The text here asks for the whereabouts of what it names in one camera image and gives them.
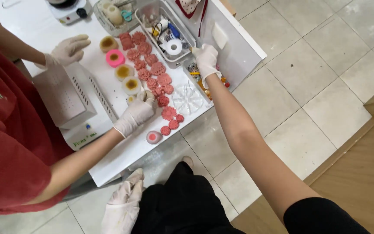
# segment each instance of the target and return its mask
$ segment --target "white shoe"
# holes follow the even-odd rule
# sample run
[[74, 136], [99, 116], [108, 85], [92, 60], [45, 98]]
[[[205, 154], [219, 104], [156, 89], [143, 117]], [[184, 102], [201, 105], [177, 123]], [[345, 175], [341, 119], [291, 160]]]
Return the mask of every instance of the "white shoe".
[[187, 163], [187, 165], [189, 165], [191, 170], [193, 170], [194, 163], [193, 163], [193, 160], [189, 156], [184, 156], [181, 161]]

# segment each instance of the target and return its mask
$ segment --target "blue tool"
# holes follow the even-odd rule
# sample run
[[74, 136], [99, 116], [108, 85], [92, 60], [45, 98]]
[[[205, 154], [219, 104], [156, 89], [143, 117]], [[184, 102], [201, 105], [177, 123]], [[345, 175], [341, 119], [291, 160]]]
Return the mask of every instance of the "blue tool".
[[132, 20], [132, 12], [131, 11], [123, 10], [123, 11], [121, 11], [121, 15], [126, 22], [129, 22], [129, 21]]
[[177, 29], [172, 25], [172, 24], [168, 24], [168, 28], [171, 30], [172, 34], [176, 37], [176, 38], [180, 38], [180, 33], [179, 31], [177, 31]]

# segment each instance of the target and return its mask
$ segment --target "forearm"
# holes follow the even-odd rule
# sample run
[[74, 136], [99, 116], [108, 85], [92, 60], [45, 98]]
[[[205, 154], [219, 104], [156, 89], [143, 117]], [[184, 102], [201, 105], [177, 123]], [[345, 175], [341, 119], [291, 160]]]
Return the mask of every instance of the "forearm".
[[46, 64], [44, 54], [33, 47], [25, 44], [18, 37], [6, 30], [0, 24], [0, 51], [18, 57], [20, 59], [35, 62], [41, 65]]
[[50, 167], [52, 178], [48, 186], [26, 205], [48, 200], [67, 188], [88, 172], [122, 140], [124, 137], [117, 130], [111, 129], [88, 146], [56, 162]]
[[220, 79], [206, 78], [228, 144], [277, 216], [293, 203], [319, 195], [301, 181], [269, 148], [252, 118]]

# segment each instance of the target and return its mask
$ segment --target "gloved hand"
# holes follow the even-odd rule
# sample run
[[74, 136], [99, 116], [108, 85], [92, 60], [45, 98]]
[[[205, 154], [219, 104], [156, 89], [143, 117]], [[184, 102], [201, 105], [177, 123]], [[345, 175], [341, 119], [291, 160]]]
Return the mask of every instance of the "gloved hand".
[[192, 48], [192, 53], [196, 57], [197, 67], [202, 77], [203, 86], [208, 89], [209, 86], [207, 86], [206, 77], [216, 73], [219, 79], [221, 78], [221, 73], [216, 70], [218, 52], [213, 46], [204, 44], [201, 49]]
[[36, 66], [42, 69], [50, 69], [57, 65], [68, 66], [73, 62], [80, 61], [83, 58], [82, 49], [91, 42], [88, 38], [88, 35], [81, 34], [61, 41], [51, 54], [44, 54], [46, 65], [43, 67], [36, 64]]
[[124, 138], [131, 135], [135, 129], [149, 120], [155, 114], [157, 104], [154, 95], [150, 91], [140, 91], [122, 116], [113, 127], [118, 130]]
[[109, 199], [103, 216], [102, 234], [130, 234], [139, 213], [144, 185], [142, 168], [136, 169]]

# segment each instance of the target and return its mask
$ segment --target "white glove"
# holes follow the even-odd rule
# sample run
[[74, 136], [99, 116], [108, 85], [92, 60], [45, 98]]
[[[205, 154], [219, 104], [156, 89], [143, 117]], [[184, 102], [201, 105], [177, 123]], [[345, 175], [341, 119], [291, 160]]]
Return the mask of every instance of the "white glove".
[[138, 218], [144, 186], [144, 172], [136, 169], [109, 199], [103, 216], [102, 234], [130, 234]]
[[35, 65], [42, 69], [50, 69], [58, 65], [68, 66], [73, 62], [80, 61], [83, 58], [82, 49], [91, 42], [88, 38], [88, 35], [81, 34], [61, 41], [51, 54], [44, 54], [46, 58], [44, 67], [38, 64]]
[[216, 73], [219, 79], [221, 78], [221, 73], [216, 70], [218, 52], [213, 46], [204, 44], [201, 49], [193, 48], [192, 53], [196, 57], [197, 67], [202, 77], [203, 86], [208, 89], [209, 86], [207, 86], [206, 77]]
[[122, 116], [117, 120], [113, 127], [118, 130], [124, 138], [131, 135], [135, 129], [143, 125], [155, 114], [157, 104], [154, 95], [150, 91], [140, 91]]

